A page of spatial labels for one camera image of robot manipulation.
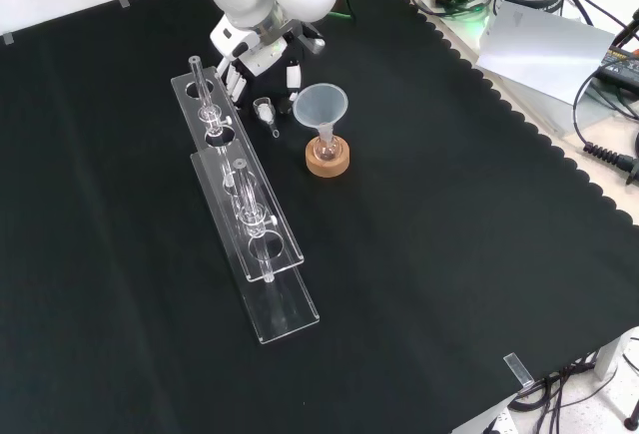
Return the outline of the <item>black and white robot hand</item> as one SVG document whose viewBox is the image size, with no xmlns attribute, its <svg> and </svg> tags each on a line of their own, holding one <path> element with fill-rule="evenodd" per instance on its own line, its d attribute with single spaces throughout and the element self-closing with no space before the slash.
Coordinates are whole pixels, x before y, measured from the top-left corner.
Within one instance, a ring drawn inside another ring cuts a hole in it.
<svg viewBox="0 0 639 434">
<path fill-rule="evenodd" d="M 300 41 L 313 54 L 320 53 L 325 46 L 320 32 L 310 24 L 302 24 L 300 28 L 288 31 L 271 44 L 265 45 L 260 42 L 246 50 L 248 43 L 243 41 L 236 47 L 238 55 L 223 58 L 218 66 L 218 74 L 226 76 L 225 88 L 236 107 L 241 104 L 249 79 L 256 78 L 270 69 L 294 40 Z"/>
</svg>

